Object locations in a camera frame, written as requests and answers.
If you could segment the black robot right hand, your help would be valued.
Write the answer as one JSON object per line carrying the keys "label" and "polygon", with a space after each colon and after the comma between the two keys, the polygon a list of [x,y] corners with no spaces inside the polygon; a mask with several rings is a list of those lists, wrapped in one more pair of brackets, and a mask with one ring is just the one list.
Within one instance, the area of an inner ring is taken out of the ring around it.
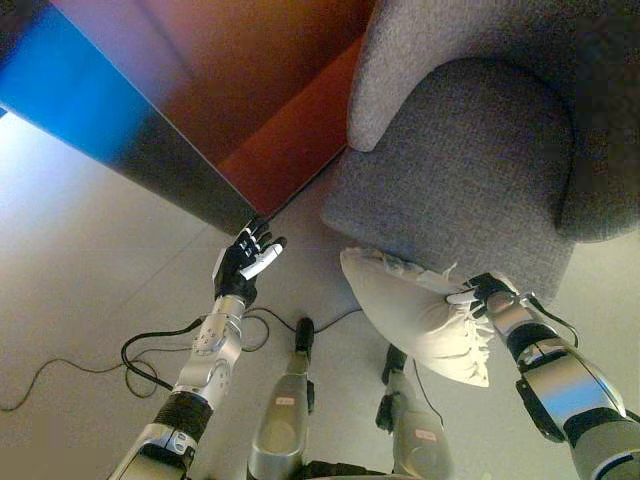
{"label": "black robot right hand", "polygon": [[445,300],[450,305],[468,307],[472,317],[479,319],[487,312],[488,299],[500,292],[512,296],[519,294],[510,280],[500,272],[486,272],[466,280],[461,291],[448,294]]}

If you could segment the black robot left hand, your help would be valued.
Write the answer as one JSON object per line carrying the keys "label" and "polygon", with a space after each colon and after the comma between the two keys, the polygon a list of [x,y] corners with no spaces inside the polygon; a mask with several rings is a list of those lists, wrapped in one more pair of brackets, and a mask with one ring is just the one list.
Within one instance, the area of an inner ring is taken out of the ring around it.
{"label": "black robot left hand", "polygon": [[256,217],[246,224],[233,243],[224,248],[212,273],[214,298],[233,295],[245,307],[257,298],[256,281],[284,251],[285,237],[273,238],[267,221]]}

